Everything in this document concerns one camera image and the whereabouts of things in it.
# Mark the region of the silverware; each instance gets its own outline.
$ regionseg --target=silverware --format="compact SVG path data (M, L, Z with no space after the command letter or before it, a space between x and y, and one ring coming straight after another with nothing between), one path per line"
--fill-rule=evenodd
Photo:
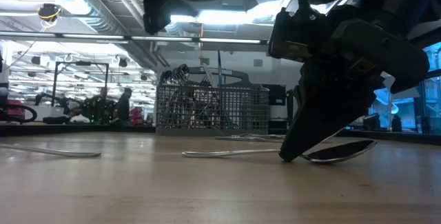
M58 151L58 150L49 150L49 149L41 149L35 147L26 147L22 145L8 145L8 144L0 144L0 148L26 151L26 152L37 152L42 154L50 154L50 155L58 155L58 156L67 156L74 158L92 158L98 157L101 155L100 152L71 152L71 151Z
M365 152L369 151L376 145L375 141L356 141L344 145L326 148L310 154L303 154L300 157L312 163L332 164L353 159ZM182 153L187 158L221 158L228 156L239 156L246 154L274 153L280 152L279 149L266 150L236 150L236 151L220 151L220 152L202 152L202 151L185 151Z

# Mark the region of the wooden table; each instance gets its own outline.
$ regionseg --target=wooden table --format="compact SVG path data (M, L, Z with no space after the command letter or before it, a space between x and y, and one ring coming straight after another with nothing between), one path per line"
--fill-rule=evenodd
M346 143L332 139L316 147ZM379 141L339 165L276 154L187 159L183 150L278 148L152 134L2 138L97 159L0 150L0 223L440 223L441 149Z

